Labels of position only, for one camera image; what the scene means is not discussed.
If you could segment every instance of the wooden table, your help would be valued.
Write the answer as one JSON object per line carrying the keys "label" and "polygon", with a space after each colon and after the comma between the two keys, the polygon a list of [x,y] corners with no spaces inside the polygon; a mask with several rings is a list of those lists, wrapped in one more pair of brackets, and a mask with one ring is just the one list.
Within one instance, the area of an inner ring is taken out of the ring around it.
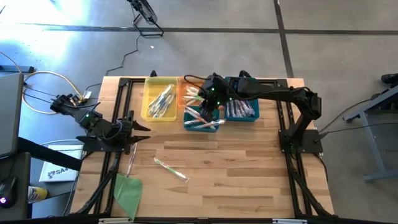
{"label": "wooden table", "polygon": [[[99,93],[101,104],[96,109],[104,119],[111,120],[119,79],[104,77]],[[289,86],[304,86],[301,78],[287,81]],[[275,101],[259,100],[260,118],[253,123],[229,121],[217,133],[196,133],[184,130],[182,109],[175,122],[143,121],[143,91],[144,84],[135,83],[130,102],[134,119],[152,130],[135,132],[152,136],[138,143],[131,170],[131,177],[140,178],[144,185],[137,217],[294,217],[285,157],[279,149]],[[297,119],[300,113],[293,107]],[[156,165],[155,156],[189,177],[189,182],[186,184]],[[72,212],[81,208],[97,188],[103,157],[104,153],[96,152],[84,160]],[[324,208],[333,213],[321,162],[311,154],[302,157],[308,187]],[[119,172],[125,173],[128,160],[129,156],[122,156]],[[104,190],[101,210],[107,196],[108,187]],[[300,190],[298,196],[304,211]],[[112,216],[127,216],[116,201]]]}

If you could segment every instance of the yellow plastic bin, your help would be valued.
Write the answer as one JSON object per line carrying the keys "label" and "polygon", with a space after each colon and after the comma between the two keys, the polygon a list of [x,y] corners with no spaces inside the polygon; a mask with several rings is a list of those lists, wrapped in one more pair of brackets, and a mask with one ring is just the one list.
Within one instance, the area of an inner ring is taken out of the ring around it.
{"label": "yellow plastic bin", "polygon": [[[153,118],[149,114],[149,103],[159,96],[164,91],[168,84],[174,84],[172,92],[176,94],[170,104],[166,114],[161,118]],[[148,77],[144,84],[144,98],[142,100],[141,118],[144,121],[175,121],[177,119],[177,95],[178,95],[178,77]]]}

